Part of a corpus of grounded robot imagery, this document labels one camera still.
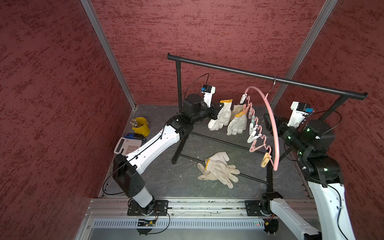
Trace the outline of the blue stapler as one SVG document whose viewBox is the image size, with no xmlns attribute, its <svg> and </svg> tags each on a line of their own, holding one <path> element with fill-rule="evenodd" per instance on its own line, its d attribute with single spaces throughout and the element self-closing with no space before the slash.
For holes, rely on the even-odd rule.
<svg viewBox="0 0 384 240">
<path fill-rule="evenodd" d="M 127 134 L 124 134 L 124 138 L 126 139 L 133 139 L 133 140 L 140 140 L 142 141 L 143 143 L 147 141 L 147 139 L 141 135 L 141 134 L 136 134 L 136 133 L 127 133 Z"/>
</svg>

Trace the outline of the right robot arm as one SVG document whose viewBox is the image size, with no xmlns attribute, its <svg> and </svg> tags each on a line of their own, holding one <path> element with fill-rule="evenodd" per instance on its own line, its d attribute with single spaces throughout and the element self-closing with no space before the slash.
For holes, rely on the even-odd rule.
<svg viewBox="0 0 384 240">
<path fill-rule="evenodd" d="M 277 216 L 299 240 L 354 240 L 345 199 L 342 170 L 327 151 L 335 139 L 332 128 L 322 120 L 310 120 L 301 131 L 276 117 L 277 133 L 289 150 L 315 199 L 321 229 L 311 227 L 292 210 L 277 192 L 263 194 L 260 212 Z"/>
</svg>

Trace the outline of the right controller board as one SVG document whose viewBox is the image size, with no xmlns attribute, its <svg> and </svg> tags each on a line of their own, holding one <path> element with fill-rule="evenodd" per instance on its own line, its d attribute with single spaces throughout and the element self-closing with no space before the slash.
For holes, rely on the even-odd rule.
<svg viewBox="0 0 384 240">
<path fill-rule="evenodd" d="M 279 229 L 279 220 L 278 219 L 270 219 L 264 221 L 264 231 L 270 235 L 275 235 Z"/>
</svg>

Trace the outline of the yellow cup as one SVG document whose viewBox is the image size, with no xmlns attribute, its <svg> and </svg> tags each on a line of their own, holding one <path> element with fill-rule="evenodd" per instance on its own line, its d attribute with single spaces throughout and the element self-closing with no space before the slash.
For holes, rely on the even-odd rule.
<svg viewBox="0 0 384 240">
<path fill-rule="evenodd" d="M 132 130 L 136 134 L 140 134 L 144 137 L 147 137 L 150 134 L 150 128 L 148 121 L 143 117 L 138 117 L 131 120 Z"/>
</svg>

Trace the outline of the left controller board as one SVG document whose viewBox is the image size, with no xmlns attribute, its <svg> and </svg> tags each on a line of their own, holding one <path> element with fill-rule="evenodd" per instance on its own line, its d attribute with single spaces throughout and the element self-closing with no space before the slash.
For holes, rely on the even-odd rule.
<svg viewBox="0 0 384 240">
<path fill-rule="evenodd" d="M 156 226 L 156 220 L 138 219 L 137 227 L 153 228 Z"/>
</svg>

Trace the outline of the pink calculator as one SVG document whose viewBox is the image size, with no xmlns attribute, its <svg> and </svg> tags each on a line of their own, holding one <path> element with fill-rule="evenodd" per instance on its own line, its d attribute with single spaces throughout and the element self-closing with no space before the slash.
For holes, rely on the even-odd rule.
<svg viewBox="0 0 384 240">
<path fill-rule="evenodd" d="M 122 154 L 123 156 L 126 156 L 136 151 L 141 146 L 142 146 L 142 140 L 120 138 L 120 140 L 118 141 L 114 149 L 114 153 L 116 155 Z"/>
</svg>

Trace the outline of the white work glove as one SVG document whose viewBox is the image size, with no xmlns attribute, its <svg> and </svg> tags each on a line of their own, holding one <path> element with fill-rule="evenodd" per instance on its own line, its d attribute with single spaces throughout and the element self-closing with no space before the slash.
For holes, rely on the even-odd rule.
<svg viewBox="0 0 384 240">
<path fill-rule="evenodd" d="M 247 128 L 247 116 L 244 111 L 236 114 L 227 128 L 227 136 L 242 134 Z"/>
</svg>

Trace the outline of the black clothes rack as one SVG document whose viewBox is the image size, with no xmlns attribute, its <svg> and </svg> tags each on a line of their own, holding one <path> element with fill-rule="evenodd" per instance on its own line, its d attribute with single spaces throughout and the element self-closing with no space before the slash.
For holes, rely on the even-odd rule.
<svg viewBox="0 0 384 240">
<path fill-rule="evenodd" d="M 273 110 L 269 110 L 268 113 L 265 113 L 264 119 L 267 130 L 271 132 L 273 136 L 282 138 L 285 144 L 289 146 L 289 148 L 282 154 L 278 149 L 276 149 L 275 155 L 280 159 L 283 159 L 289 153 L 296 151 L 296 161 L 299 167 L 303 168 L 303 176 L 307 181 L 319 183 L 323 187 L 334 183 L 340 183 L 341 185 L 344 183 L 340 165 L 336 162 L 336 160 L 329 157 L 327 154 L 327 151 L 335 139 L 335 135 L 333 133 L 333 128 L 325 122 L 325 119 L 334 113 L 336 109 L 348 99 L 362 101 L 367 98 L 368 93 L 357 93 L 306 84 L 290 79 L 276 78 L 250 71 L 190 60 L 171 54 L 168 54 L 167 58 L 168 60 L 176 63 L 178 89 L 181 88 L 181 64 L 186 63 L 233 74 L 274 81 L 275 83 L 288 84 L 300 88 L 338 95 L 339 98 L 333 103 L 333 105 L 326 111 L 322 111 L 322 116 L 319 119 L 309 121 L 302 131 L 299 131 L 294 124 L 290 124 L 288 119 L 273 116 Z"/>
</svg>

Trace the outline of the controller board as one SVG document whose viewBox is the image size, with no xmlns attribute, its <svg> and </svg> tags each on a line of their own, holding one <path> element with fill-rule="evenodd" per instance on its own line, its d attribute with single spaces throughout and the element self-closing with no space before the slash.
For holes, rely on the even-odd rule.
<svg viewBox="0 0 384 240">
<path fill-rule="evenodd" d="M 156 226 L 156 220 L 138 219 L 137 227 L 153 228 Z"/>
<path fill-rule="evenodd" d="M 279 220 L 278 219 L 270 219 L 264 221 L 264 231 L 270 235 L 275 235 L 279 229 Z"/>
</svg>

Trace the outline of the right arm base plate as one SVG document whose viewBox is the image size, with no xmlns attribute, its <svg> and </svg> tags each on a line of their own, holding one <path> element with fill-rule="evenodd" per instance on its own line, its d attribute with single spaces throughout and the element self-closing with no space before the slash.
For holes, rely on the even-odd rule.
<svg viewBox="0 0 384 240">
<path fill-rule="evenodd" d="M 271 200 L 245 201 L 245 210 L 248 217 L 274 218 L 276 215 L 271 211 Z"/>
</svg>

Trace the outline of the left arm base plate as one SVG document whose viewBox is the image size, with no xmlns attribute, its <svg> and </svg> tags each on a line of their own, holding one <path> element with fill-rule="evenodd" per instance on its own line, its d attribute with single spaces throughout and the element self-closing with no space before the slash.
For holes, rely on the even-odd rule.
<svg viewBox="0 0 384 240">
<path fill-rule="evenodd" d="M 169 201 L 153 200 L 150 204 L 142 208 L 136 201 L 130 200 L 128 203 L 128 216 L 166 216 L 168 211 Z"/>
</svg>

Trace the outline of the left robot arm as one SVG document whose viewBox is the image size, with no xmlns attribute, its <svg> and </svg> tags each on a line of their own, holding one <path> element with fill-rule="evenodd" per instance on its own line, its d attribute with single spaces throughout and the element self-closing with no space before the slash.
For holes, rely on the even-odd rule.
<svg viewBox="0 0 384 240">
<path fill-rule="evenodd" d="M 210 103 L 207 97 L 189 95 L 183 100 L 181 112 L 171 117 L 155 137 L 129 154 L 115 156 L 111 176 L 144 215 L 155 211 L 155 198 L 145 187 L 141 174 L 167 148 L 179 141 L 184 143 L 195 123 L 217 120 L 223 107 L 224 103 Z"/>
</svg>

